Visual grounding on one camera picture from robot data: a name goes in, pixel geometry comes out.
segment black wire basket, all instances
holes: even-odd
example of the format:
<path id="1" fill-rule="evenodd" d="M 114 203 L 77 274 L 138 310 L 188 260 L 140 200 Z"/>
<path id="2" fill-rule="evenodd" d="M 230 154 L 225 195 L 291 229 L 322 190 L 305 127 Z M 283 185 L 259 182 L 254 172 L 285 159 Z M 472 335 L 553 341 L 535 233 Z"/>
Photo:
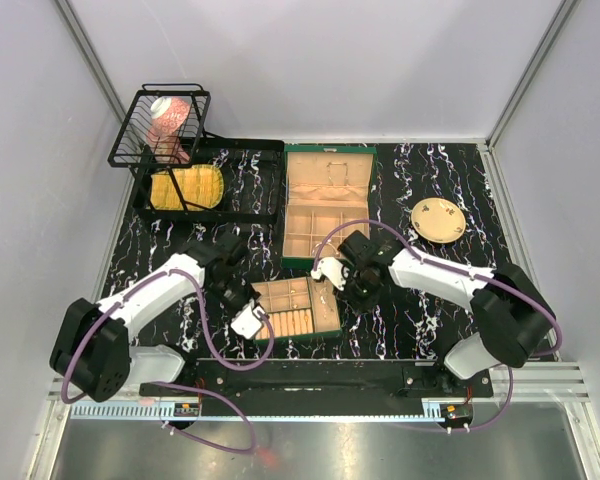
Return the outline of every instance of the black wire basket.
<path id="1" fill-rule="evenodd" d="M 210 100 L 198 84 L 143 85 L 109 163 L 130 169 L 131 205 L 144 219 L 274 225 L 284 197 L 284 142 L 207 132 Z"/>

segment box lid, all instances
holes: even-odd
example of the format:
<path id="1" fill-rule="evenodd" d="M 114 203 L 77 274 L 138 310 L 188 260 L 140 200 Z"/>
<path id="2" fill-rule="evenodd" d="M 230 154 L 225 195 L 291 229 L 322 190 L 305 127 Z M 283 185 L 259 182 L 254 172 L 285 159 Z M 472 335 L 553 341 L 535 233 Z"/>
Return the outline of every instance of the box lid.
<path id="1" fill-rule="evenodd" d="M 291 145 L 286 150 L 289 203 L 368 203 L 374 148 Z"/>

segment open box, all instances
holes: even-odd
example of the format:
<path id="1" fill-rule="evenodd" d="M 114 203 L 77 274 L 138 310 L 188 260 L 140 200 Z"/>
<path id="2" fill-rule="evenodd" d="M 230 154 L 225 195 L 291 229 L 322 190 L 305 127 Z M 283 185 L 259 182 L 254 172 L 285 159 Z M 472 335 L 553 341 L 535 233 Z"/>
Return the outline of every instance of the open box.
<path id="1" fill-rule="evenodd" d="M 340 333 L 340 316 L 331 283 L 292 278 L 254 283 L 253 288 L 261 294 L 258 301 L 269 315 L 277 339 Z M 266 328 L 256 335 L 256 341 L 268 338 Z"/>
<path id="2" fill-rule="evenodd" d="M 376 149 L 287 145 L 287 209 L 282 266 L 311 269 L 318 245 L 329 232 L 351 220 L 369 218 L 369 186 Z M 322 256 L 340 257 L 337 248 L 358 224 L 336 233 Z"/>

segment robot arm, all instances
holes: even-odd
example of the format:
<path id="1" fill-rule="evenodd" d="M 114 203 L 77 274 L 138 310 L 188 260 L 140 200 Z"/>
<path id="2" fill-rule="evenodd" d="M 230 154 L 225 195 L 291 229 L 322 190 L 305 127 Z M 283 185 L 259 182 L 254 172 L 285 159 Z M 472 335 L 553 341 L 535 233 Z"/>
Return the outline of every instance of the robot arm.
<path id="1" fill-rule="evenodd" d="M 232 272 L 245 253 L 244 245 L 234 235 L 223 236 L 212 247 L 195 242 L 122 292 L 96 304 L 85 299 L 75 301 L 67 310 L 58 334 L 51 368 L 64 375 L 85 332 L 105 312 L 121 304 L 90 340 L 78 361 L 72 383 L 101 402 L 124 385 L 175 380 L 185 365 L 179 352 L 166 345 L 129 346 L 169 306 L 194 293 L 191 281 L 175 272 L 185 272 L 204 285 L 233 315 L 231 328 L 247 339 L 253 338 L 262 328 L 265 312 L 257 303 L 259 294 L 249 283 L 243 285 Z"/>
<path id="2" fill-rule="evenodd" d="M 462 380 L 501 363 L 522 367 L 551 329 L 543 315 L 525 302 L 474 278 L 497 279 L 551 311 L 516 265 L 495 270 L 468 267 L 416 250 L 418 259 L 399 242 L 380 246 L 357 231 L 339 250 L 347 265 L 333 257 L 323 258 L 311 275 L 316 280 L 328 278 L 355 308 L 373 308 L 380 289 L 391 282 L 437 295 L 473 313 L 477 333 L 456 343 L 444 356 L 444 366 Z M 431 265 L 427 259 L 446 268 Z"/>

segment black metal rack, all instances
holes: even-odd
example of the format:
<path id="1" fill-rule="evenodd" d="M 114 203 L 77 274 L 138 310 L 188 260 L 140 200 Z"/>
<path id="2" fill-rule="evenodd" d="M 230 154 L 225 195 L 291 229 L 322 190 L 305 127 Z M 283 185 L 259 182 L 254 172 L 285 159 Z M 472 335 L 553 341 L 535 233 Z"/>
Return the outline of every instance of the black metal rack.
<path id="1" fill-rule="evenodd" d="M 150 141 L 151 105 L 163 96 L 180 97 L 191 105 L 188 117 L 174 133 L 177 147 L 170 144 L 172 148 L 166 151 L 156 149 Z M 135 179 L 131 205 L 146 220 L 274 225 L 283 199 L 284 142 L 223 138 L 207 132 L 204 121 L 210 101 L 210 93 L 198 84 L 143 85 L 120 128 L 109 164 L 130 169 Z M 186 152 L 189 160 L 183 163 L 177 150 Z M 176 180 L 176 169 L 194 165 L 213 165 L 222 173 L 223 196 L 214 208 L 186 200 Z M 156 174 L 169 176 L 180 200 L 178 209 L 156 208 L 152 204 L 151 188 Z"/>

